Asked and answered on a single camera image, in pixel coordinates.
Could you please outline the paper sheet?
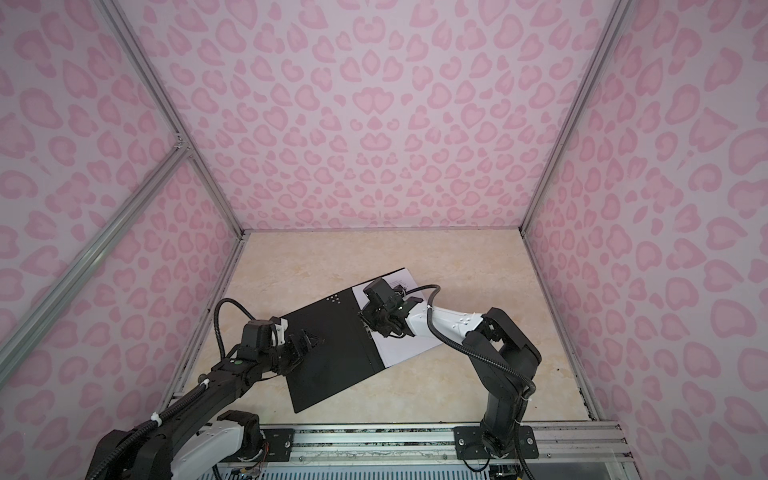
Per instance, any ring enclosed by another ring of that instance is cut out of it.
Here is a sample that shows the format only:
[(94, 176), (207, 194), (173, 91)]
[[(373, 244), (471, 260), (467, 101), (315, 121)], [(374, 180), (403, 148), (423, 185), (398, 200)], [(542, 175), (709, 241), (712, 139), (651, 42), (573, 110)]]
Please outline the paper sheet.
[[(410, 291), (418, 286), (413, 276), (407, 268), (401, 268), (393, 273), (383, 276), (391, 287), (401, 286), (406, 291)], [(371, 337), (375, 345), (375, 350), (382, 360), (384, 368), (390, 368), (401, 362), (416, 357), (440, 344), (439, 340), (429, 336), (403, 338), (384, 337), (380, 333), (371, 330), (366, 323), (363, 323), (366, 332)]]

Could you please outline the black and white folder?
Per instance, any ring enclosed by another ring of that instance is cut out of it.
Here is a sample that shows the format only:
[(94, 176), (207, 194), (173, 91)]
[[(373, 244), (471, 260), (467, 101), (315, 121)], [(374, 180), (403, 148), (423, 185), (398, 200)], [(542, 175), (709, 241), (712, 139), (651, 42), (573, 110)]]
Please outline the black and white folder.
[(354, 285), (283, 316), (289, 334), (306, 330), (321, 339), (286, 377), (295, 413), (387, 369), (359, 317), (367, 303), (365, 286), (365, 282)]

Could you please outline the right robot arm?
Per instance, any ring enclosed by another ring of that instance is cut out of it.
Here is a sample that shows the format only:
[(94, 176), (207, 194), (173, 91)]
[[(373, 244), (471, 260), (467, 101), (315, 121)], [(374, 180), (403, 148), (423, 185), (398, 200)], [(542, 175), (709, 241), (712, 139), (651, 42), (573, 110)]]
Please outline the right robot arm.
[(520, 430), (542, 356), (511, 317), (499, 308), (461, 313), (440, 308), (441, 287), (412, 290), (377, 278), (362, 289), (359, 316), (385, 338), (431, 337), (469, 358), (488, 393), (480, 422), (481, 442), (490, 456), (520, 454)]

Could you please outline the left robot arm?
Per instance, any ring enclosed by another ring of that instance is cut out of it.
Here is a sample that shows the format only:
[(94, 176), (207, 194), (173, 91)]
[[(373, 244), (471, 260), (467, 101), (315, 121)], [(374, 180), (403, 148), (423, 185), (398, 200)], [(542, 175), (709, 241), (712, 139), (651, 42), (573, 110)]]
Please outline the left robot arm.
[(240, 342), (190, 392), (136, 427), (105, 435), (87, 478), (195, 478), (229, 457), (265, 460), (258, 415), (230, 406), (256, 384), (292, 373), (321, 343), (305, 330), (288, 332), (284, 319), (248, 321)]

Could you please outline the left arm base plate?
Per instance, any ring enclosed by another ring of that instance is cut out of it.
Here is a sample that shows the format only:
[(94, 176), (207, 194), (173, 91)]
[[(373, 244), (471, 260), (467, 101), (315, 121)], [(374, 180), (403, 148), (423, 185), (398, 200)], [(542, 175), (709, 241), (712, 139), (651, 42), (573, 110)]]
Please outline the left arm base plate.
[(296, 431), (292, 428), (266, 428), (263, 435), (266, 445), (265, 462), (285, 463), (290, 461)]

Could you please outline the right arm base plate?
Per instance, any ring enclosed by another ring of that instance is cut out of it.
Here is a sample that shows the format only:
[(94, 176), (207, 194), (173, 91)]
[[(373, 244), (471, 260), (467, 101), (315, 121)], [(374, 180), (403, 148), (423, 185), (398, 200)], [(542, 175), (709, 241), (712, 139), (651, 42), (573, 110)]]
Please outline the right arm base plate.
[(480, 426), (458, 426), (452, 429), (456, 456), (460, 460), (525, 460), (540, 456), (533, 429), (517, 426), (503, 438), (496, 438)]

